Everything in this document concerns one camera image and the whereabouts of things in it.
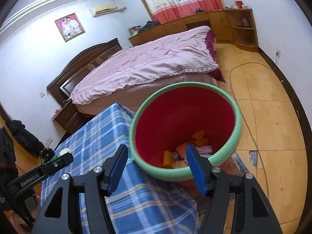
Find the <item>wooden headboard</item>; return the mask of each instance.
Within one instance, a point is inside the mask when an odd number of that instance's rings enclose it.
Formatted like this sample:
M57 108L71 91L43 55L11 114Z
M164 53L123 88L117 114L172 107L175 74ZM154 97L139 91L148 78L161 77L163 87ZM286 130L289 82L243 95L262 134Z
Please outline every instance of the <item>wooden headboard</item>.
M89 47L80 52L48 86L47 91L63 107L75 86L110 56L120 51L118 39Z

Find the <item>red bucket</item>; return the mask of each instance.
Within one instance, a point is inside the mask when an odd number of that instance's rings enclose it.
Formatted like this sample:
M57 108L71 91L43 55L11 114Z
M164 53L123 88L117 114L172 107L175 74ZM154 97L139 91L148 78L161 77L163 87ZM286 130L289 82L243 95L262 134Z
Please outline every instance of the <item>red bucket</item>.
M229 144L235 129L237 133ZM163 152L176 151L199 130L205 131L213 153L226 146L223 154L219 154L221 159L217 160L220 165L235 150L241 133L241 117L234 100L221 89L205 83L167 86L149 97L136 113L130 132L131 154L152 176L170 181L188 180L192 176L179 171L190 172L189 167L163 168Z

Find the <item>blue plaid cloth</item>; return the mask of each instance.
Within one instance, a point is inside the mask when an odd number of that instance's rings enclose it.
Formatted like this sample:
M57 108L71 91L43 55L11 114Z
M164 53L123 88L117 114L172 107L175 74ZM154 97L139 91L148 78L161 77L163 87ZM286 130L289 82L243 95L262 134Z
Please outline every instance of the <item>blue plaid cloth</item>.
M129 146L133 116L115 103L60 144L56 154L69 148L74 162L43 182L42 204L62 174L85 174L113 156L120 144ZM200 227L196 202L175 183L144 173L130 154L117 190L105 199L116 233L197 233ZM80 209L83 233L90 233L84 194Z

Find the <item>picture frame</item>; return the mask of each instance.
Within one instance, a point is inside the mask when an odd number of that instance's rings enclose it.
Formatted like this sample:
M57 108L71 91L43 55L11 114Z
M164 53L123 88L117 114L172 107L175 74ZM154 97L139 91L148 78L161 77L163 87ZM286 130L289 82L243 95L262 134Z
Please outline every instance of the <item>picture frame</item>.
M85 33L76 13L59 18L55 23L65 42Z
M141 29L141 26L132 26L129 28L129 32L131 36L138 34L139 29Z

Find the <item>green bucket rim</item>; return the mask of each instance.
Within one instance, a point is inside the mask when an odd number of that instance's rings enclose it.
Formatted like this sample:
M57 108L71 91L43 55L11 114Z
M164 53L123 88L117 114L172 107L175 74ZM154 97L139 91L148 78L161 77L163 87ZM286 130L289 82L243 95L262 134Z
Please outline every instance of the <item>green bucket rim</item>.
M216 152L214 153L210 158L209 161L213 166L219 166L223 162L225 162L235 151L236 146L239 143L240 136L241 136L241 112L236 104L235 100L225 91L222 89L213 86L211 84L207 83L200 83L200 82L182 82L182 83L175 83L171 84L169 86L166 86L155 93L153 93L151 96L149 96L143 104L139 107L138 111L136 112L133 122L130 128L130 152L131 152L131 159L134 160L139 167L141 167L144 171L149 173L151 176L165 180L165 181L183 181L192 179L193 175L191 173L190 167L184 167L180 169L165 169L153 166L147 162L145 162L140 155L138 154L136 147L135 147L135 130L139 121L139 118L141 117L144 110L149 106L149 104L154 101L158 96L177 89L177 88L183 88L183 87L200 87L212 90L222 97L225 98L225 100L231 105L234 116L235 116L235 125L234 129L232 131L232 134L230 135L227 142Z

